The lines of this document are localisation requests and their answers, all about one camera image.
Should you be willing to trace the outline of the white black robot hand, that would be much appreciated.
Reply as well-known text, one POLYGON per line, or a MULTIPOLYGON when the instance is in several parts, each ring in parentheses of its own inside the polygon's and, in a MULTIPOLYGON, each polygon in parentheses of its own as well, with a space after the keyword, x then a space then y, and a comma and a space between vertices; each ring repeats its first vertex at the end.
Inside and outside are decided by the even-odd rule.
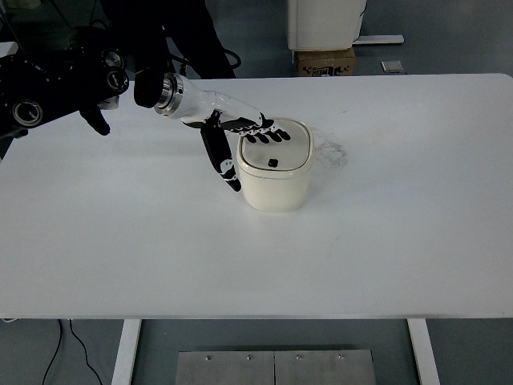
POLYGON ((290 140, 290 135, 274 119, 267 119, 252 105, 231 96, 199 89, 192 81, 173 73, 164 76, 163 90, 155 111, 168 118, 200 129, 204 147, 212 166, 235 191, 241 190, 231 148, 224 129, 259 128, 242 131, 240 136, 250 143, 268 144, 290 140))

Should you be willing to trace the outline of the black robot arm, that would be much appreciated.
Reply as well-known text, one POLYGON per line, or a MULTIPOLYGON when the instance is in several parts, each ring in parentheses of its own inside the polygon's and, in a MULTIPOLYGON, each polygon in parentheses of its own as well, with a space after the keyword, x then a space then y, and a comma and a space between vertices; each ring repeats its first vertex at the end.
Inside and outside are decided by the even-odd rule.
MULTIPOLYGON (((65 50, 38 55, 17 52, 1 58, 1 137, 28 131, 78 112, 102 136, 110 126, 102 111, 117 107, 127 91, 126 55, 108 31, 75 29, 65 50)), ((235 191, 241 189, 226 138, 237 134, 250 143, 280 143, 291 136, 276 120, 233 97, 202 91, 168 63, 137 72, 135 102, 200 131, 216 172, 235 191)))

